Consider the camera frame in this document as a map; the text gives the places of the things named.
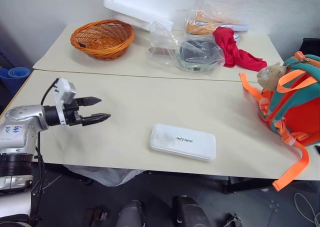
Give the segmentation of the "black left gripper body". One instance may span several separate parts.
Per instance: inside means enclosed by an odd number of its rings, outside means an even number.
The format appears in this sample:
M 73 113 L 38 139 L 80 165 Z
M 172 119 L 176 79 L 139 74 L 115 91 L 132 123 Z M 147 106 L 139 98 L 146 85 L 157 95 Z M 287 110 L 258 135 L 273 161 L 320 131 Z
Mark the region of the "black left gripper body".
M 73 99 L 70 104 L 63 105 L 63 114 L 67 125 L 74 126 L 82 123 L 83 117 L 78 113 L 81 104 L 80 99 Z

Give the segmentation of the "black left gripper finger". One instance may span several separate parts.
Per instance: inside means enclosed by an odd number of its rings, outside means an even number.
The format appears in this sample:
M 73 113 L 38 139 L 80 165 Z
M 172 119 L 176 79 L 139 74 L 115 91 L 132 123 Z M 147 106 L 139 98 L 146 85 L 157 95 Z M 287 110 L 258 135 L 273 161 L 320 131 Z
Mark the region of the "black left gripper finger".
M 78 106 L 93 106 L 102 100 L 97 97 L 89 96 L 89 97 L 80 97 L 75 99 Z
M 111 115 L 108 113 L 92 114 L 91 116 L 82 117 L 81 124 L 82 126 L 93 125 L 93 124 L 103 122 L 107 120 L 109 117 L 111 117 Z

